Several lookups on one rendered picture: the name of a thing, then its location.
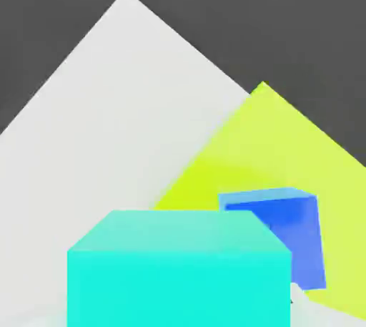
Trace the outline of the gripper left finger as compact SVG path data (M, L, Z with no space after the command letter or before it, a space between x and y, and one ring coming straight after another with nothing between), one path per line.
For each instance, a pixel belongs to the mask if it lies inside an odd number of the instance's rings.
M40 316L28 322L28 327L67 327L65 314Z

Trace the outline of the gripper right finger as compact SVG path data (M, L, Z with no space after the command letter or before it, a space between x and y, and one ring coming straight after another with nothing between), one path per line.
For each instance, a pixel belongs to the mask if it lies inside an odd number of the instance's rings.
M290 327L324 327L322 306L312 302L296 284L290 286Z

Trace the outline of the small cyan cube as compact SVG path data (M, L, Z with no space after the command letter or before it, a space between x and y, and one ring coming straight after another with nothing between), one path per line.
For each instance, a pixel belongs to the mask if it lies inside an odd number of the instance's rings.
M115 210L67 253L67 327L290 327L292 255L249 211Z

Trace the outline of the small blue cube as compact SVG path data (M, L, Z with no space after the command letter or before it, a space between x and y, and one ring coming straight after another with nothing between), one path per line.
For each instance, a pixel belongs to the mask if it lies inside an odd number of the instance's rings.
M326 288L317 196L294 187L218 194L219 209L253 212L292 252L292 282Z

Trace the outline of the large yellow-green box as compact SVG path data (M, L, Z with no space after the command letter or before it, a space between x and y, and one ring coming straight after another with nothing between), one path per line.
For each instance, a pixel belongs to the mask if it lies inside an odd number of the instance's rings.
M157 201L159 210L216 210L223 192L295 187L316 195L322 305L366 320L366 167L261 83Z

